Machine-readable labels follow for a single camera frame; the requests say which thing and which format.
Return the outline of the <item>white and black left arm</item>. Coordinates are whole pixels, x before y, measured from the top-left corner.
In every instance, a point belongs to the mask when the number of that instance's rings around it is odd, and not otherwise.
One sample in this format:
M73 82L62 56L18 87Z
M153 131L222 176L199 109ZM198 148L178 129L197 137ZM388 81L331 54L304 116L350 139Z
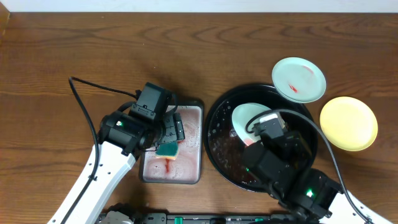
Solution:
M116 186L144 151L183 139L179 113L170 112L154 124L121 111L106 115L85 167L49 223L95 223Z

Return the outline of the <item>yellow plate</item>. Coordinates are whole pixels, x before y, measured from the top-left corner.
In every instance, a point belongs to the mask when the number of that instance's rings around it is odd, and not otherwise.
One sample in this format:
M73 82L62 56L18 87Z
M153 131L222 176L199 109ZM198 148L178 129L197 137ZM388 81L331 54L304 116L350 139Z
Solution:
M346 151L362 151L377 138L378 123L362 101L341 96L327 102L320 112L320 126L327 139Z

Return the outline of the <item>green and orange sponge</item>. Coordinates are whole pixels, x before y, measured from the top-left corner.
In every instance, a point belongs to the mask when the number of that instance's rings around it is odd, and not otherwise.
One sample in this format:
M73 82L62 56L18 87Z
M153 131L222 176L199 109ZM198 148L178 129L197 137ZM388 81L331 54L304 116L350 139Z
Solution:
M155 156L159 158L175 160L178 156L178 152L178 142L174 141L159 145L155 152Z

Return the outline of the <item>mint plate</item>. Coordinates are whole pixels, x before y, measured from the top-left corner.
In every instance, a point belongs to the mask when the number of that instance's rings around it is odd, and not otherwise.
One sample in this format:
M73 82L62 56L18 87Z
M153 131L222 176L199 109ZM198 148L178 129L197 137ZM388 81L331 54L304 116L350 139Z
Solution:
M253 133L246 132L247 123L255 117L255 115L268 110L270 110L270 108L259 103L241 104L233 110L231 117L233 128L240 140L242 140L246 146L249 146L261 139Z
M323 72L304 58L288 57L278 61L271 76L276 90L295 103L317 101L326 92Z

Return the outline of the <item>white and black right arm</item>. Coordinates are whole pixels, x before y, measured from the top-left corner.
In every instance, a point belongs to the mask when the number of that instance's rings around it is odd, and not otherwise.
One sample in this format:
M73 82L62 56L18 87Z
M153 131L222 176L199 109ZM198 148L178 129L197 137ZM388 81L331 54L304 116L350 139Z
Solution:
M243 164L261 188L305 223L388 223L351 192L311 167L314 156L296 131L256 133Z

